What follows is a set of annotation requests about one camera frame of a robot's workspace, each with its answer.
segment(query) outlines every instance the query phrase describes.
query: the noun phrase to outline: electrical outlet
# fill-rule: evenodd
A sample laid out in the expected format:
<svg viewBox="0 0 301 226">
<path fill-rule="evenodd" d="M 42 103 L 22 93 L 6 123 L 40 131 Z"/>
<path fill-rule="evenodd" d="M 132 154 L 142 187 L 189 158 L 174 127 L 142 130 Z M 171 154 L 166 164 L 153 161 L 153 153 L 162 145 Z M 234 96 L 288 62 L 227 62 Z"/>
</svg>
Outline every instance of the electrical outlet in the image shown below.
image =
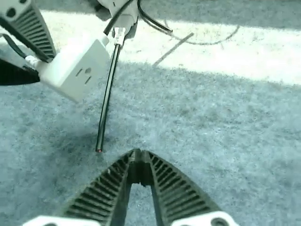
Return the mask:
<svg viewBox="0 0 301 226">
<path fill-rule="evenodd" d="M 110 59 L 105 48 L 108 41 L 103 34 L 100 39 L 83 36 L 69 42 L 52 62 L 36 66 L 41 82 L 70 100 L 80 102 L 106 73 Z"/>
</svg>

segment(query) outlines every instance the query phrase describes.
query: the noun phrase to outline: wire end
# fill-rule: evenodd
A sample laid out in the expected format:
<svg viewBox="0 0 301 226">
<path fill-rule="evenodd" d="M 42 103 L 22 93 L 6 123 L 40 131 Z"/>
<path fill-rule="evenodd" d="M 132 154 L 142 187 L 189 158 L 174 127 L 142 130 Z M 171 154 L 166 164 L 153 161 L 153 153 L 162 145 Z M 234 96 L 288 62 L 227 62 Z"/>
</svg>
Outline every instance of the wire end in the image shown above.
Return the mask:
<svg viewBox="0 0 301 226">
<path fill-rule="evenodd" d="M 125 27 L 115 27 L 115 45 L 123 46 L 124 39 L 126 37 Z"/>
</svg>

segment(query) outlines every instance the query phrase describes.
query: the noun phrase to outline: outlet slot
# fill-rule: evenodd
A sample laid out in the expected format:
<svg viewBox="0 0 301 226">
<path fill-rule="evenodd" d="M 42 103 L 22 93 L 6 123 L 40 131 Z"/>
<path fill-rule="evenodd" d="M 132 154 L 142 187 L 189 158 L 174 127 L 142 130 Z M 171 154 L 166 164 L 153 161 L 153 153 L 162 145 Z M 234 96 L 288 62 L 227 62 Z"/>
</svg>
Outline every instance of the outlet slot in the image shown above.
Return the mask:
<svg viewBox="0 0 301 226">
<path fill-rule="evenodd" d="M 77 76 L 79 75 L 79 73 L 81 73 L 82 70 L 83 70 L 83 69 L 81 68 L 81 69 L 79 70 L 79 72 L 77 72 L 77 74 L 75 75 L 75 77 L 77 77 Z"/>
<path fill-rule="evenodd" d="M 92 76 L 90 76 L 87 81 L 85 82 L 85 85 L 89 82 L 89 80 L 92 78 Z"/>
</svg>

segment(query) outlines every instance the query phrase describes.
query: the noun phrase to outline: white plastic housing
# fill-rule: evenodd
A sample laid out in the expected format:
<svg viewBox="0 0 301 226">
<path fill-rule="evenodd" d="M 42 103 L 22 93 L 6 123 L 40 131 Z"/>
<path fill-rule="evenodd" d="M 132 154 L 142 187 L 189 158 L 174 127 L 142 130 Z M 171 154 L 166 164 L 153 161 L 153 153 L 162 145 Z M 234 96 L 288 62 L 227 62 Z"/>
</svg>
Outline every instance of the white plastic housing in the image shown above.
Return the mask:
<svg viewBox="0 0 301 226">
<path fill-rule="evenodd" d="M 86 219 L 73 219 L 73 218 L 59 218 L 51 216 L 38 216 L 22 226 L 100 226 L 100 224 L 94 220 Z"/>
<path fill-rule="evenodd" d="M 106 75 L 108 42 L 105 34 L 98 39 L 83 36 L 68 42 L 51 63 L 36 66 L 40 81 L 74 102 L 82 101 L 97 87 L 98 78 Z"/>
<path fill-rule="evenodd" d="M 128 0 L 98 0 L 98 2 L 106 7 L 109 11 L 111 16 L 114 16 L 116 12 L 127 2 Z M 133 0 L 133 2 L 122 12 L 121 16 L 117 22 L 115 23 L 114 27 L 125 27 L 126 34 L 129 32 L 129 29 L 137 23 L 138 19 L 138 6 L 137 0 Z"/>
</svg>

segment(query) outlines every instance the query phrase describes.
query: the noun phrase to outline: gray carpet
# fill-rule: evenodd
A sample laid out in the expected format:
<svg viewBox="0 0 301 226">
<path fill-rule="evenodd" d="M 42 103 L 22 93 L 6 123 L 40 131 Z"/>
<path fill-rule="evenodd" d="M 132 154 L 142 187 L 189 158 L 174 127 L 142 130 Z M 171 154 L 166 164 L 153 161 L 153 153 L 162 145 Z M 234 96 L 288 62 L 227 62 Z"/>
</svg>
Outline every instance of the gray carpet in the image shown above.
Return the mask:
<svg viewBox="0 0 301 226">
<path fill-rule="evenodd" d="M 37 3 L 57 48 L 107 23 L 84 1 Z M 79 105 L 41 84 L 0 87 L 0 224 L 53 213 L 141 148 L 186 173 L 242 226 L 300 226 L 301 2 L 143 7 L 175 37 L 138 22 L 120 55 L 103 154 L 94 146 L 106 73 Z M 22 63 L 3 40 L 0 49 Z M 156 225 L 149 189 L 133 187 L 126 225 Z"/>
</svg>

